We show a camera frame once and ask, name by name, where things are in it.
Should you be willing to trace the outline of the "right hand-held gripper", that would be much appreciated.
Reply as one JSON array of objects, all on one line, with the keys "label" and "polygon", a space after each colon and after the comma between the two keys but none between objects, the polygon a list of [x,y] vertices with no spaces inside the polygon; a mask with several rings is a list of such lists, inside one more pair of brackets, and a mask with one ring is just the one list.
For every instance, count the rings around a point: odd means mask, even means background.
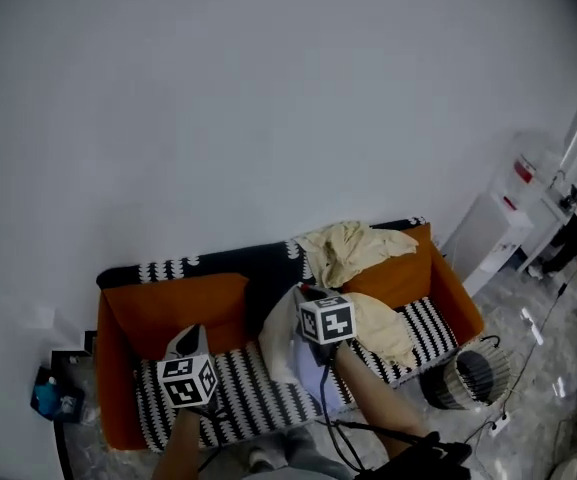
[{"label": "right hand-held gripper", "polygon": [[349,297],[334,290],[298,284],[295,304],[301,335],[309,342],[318,366],[328,362],[341,342],[357,336],[355,307]]}]

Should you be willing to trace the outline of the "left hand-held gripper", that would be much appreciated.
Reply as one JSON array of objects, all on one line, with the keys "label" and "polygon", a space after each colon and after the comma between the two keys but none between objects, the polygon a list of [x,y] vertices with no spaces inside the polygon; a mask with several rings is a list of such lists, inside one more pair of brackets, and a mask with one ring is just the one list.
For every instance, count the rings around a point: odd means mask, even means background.
[{"label": "left hand-held gripper", "polygon": [[182,330],[157,363],[157,379],[169,405],[187,408],[208,405],[218,379],[210,355],[206,329],[194,324]]}]

